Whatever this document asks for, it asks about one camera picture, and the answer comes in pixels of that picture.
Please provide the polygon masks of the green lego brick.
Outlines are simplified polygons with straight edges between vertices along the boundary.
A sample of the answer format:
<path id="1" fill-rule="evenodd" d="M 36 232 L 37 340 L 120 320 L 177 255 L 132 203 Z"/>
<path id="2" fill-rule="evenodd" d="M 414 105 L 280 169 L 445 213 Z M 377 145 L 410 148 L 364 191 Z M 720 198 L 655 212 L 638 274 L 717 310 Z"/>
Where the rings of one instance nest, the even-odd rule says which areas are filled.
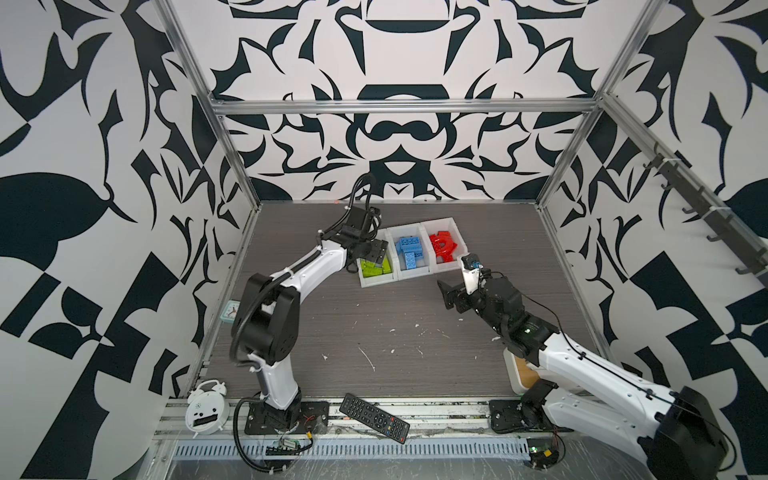
<path id="1" fill-rule="evenodd" d="M 392 267 L 387 258 L 384 258 L 380 264 L 362 260 L 360 262 L 360 270 L 364 278 L 372 278 L 392 274 Z"/>

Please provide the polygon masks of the blue lego brick large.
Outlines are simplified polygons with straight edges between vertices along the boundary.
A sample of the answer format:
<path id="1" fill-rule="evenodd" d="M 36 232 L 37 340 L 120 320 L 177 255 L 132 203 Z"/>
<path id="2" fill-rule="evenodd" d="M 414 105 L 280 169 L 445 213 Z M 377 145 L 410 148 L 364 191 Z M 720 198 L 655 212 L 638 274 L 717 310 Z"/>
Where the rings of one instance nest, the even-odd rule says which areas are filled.
<path id="1" fill-rule="evenodd" d="M 398 253 L 420 252 L 423 254 L 421 241 L 416 236 L 404 236 L 399 238 L 395 243 L 395 247 Z"/>

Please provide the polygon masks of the red arch lego piece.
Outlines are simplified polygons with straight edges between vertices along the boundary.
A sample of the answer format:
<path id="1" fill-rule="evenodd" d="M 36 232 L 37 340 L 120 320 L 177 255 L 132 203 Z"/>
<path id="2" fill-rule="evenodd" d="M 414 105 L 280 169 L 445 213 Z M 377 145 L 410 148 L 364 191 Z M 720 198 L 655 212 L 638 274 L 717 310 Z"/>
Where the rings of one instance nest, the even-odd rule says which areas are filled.
<path id="1" fill-rule="evenodd" d="M 468 252 L 457 232 L 439 230 L 430 234 L 429 240 L 438 264 L 459 260 Z"/>

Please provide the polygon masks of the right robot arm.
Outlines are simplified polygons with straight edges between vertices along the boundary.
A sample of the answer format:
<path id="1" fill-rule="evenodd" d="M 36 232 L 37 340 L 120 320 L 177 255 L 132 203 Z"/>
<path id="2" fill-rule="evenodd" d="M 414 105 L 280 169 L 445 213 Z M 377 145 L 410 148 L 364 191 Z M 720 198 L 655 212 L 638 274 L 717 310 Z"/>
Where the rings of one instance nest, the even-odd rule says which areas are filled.
<path id="1" fill-rule="evenodd" d="M 540 378 L 519 401 L 522 425 L 592 437 L 645 464 L 657 479 L 714 479 L 735 465 L 736 448 L 698 391 L 675 391 L 630 374 L 530 313 L 507 277 L 487 269 L 478 275 L 456 286 L 439 282 L 446 308 L 473 311 L 515 357 L 590 395 L 581 399 L 556 380 Z"/>

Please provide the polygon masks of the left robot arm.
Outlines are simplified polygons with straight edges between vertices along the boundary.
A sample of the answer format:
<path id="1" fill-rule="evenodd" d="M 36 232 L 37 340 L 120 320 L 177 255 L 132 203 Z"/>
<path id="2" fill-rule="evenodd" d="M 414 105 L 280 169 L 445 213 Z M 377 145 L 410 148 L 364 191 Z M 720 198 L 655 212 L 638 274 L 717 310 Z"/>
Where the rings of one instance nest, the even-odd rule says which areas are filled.
<path id="1" fill-rule="evenodd" d="M 388 242 L 377 237 L 380 226 L 379 208 L 348 205 L 339 220 L 317 232 L 306 255 L 271 275 L 248 279 L 231 328 L 229 359 L 257 375 L 261 391 L 256 402 L 272 428 L 286 431 L 299 423 L 302 394 L 290 354 L 298 339 L 302 302 L 358 260 L 381 264 Z"/>

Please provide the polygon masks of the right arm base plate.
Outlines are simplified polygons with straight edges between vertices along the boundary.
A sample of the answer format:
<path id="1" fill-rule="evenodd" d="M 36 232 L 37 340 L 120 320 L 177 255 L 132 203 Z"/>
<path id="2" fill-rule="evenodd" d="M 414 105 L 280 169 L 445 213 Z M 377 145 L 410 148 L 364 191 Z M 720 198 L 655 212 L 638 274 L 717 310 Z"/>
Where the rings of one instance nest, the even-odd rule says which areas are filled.
<path id="1" fill-rule="evenodd" d="M 490 428 L 497 434 L 572 432 L 551 421 L 544 412 L 545 404 L 545 400 L 491 400 L 488 403 Z"/>

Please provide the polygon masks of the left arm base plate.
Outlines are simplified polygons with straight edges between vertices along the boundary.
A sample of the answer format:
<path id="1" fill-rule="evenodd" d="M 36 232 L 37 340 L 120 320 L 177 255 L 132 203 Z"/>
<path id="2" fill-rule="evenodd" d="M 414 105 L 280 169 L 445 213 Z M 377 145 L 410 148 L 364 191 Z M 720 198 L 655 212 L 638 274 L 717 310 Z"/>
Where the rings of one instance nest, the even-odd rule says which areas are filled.
<path id="1" fill-rule="evenodd" d="M 325 401 L 294 402 L 278 410 L 265 401 L 249 403 L 244 432 L 247 435 L 323 433 L 327 429 L 330 404 Z"/>

